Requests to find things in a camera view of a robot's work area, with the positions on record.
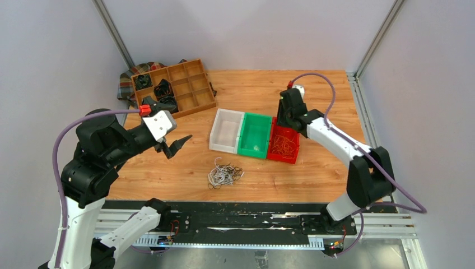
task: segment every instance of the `pile of white cable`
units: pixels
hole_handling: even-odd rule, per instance
[[[215,159],[216,167],[208,174],[208,188],[219,189],[222,185],[232,185],[234,181],[237,181],[244,175],[242,168],[232,166],[231,164],[216,164],[217,159],[221,158]]]

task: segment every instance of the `white string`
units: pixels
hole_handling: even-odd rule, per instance
[[[218,165],[216,163],[217,157],[215,159],[215,168],[213,168],[208,174],[208,181],[213,186],[217,188],[220,185],[232,185],[232,183],[244,175],[244,172],[241,173],[241,169],[236,169],[232,165]]]

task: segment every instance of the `robotic arm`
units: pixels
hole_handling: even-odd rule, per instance
[[[300,85],[293,85],[280,93],[277,124],[291,127],[304,137],[321,144],[348,167],[346,192],[321,212],[324,225],[333,227],[360,208],[369,206],[395,191],[394,185],[349,141],[367,152],[394,178],[393,169],[385,148],[372,149],[354,140],[327,120],[329,126],[338,131],[340,136],[327,126],[322,112],[316,109],[308,111],[303,102],[304,93],[304,88]]]
[[[163,151],[170,159],[191,138],[191,135],[186,136],[168,146],[165,135],[176,128],[176,122],[165,109],[172,108],[150,97],[143,103],[142,123],[133,129],[125,130],[114,115],[92,118],[77,127],[79,143],[73,160],[61,174],[68,209],[66,236],[61,238],[65,228],[60,221],[52,258],[39,269],[113,268],[117,258],[137,238],[170,223],[170,206],[151,199],[124,225],[94,239],[99,211],[125,162],[151,147],[157,152]],[[98,109],[89,114],[105,110]]]

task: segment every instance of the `white bin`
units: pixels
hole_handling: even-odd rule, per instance
[[[218,109],[209,135],[209,149],[237,154],[244,112]]]

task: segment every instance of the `red connector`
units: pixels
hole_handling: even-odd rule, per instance
[[[140,112],[138,114],[140,115],[140,117],[148,116],[150,115],[150,113],[152,113],[152,109],[150,108],[149,105],[141,105],[139,109],[140,109]]]

